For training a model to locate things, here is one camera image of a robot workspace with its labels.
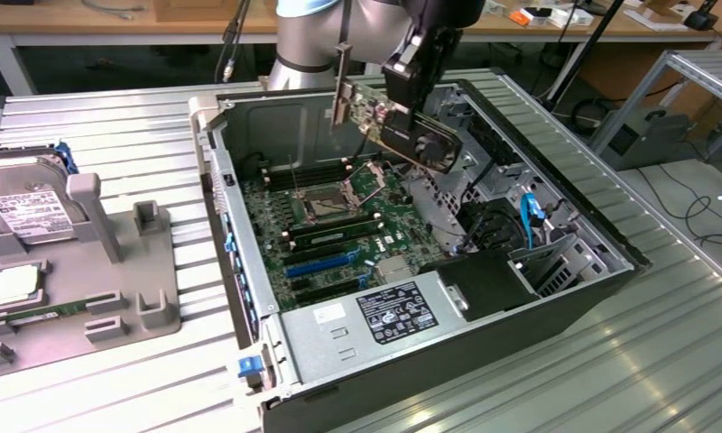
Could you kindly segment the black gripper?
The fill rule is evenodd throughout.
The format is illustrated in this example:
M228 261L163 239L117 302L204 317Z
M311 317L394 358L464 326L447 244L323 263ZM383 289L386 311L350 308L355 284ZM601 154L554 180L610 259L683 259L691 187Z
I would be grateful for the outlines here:
M415 21L383 64L386 95L399 111L420 111L447 60L459 44L462 30L439 22Z

